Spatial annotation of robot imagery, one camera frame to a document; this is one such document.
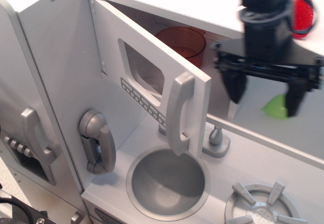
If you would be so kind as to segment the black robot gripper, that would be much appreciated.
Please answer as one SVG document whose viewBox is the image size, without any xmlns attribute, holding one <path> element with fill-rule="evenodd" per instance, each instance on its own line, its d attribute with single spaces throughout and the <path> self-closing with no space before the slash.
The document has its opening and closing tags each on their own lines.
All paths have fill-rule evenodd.
<svg viewBox="0 0 324 224">
<path fill-rule="evenodd" d="M 320 85 L 321 56 L 293 41 L 293 0 L 241 0 L 244 37 L 216 42 L 216 69 L 231 101 L 238 104 L 247 76 L 288 84 L 285 107 L 294 117 L 307 90 Z"/>
</svg>

